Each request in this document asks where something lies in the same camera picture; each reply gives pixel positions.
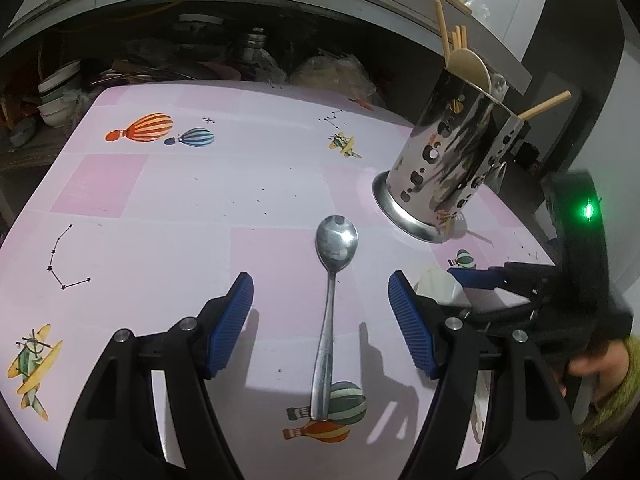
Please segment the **person's right hand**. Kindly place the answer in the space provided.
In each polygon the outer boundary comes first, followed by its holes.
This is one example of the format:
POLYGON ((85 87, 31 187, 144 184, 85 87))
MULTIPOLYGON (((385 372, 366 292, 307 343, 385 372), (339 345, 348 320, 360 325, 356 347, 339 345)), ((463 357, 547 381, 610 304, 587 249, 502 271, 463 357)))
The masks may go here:
POLYGON ((600 402, 614 393, 628 374, 630 356, 622 340, 607 341, 601 347, 575 356, 566 367, 570 377, 594 376, 592 400, 600 402))

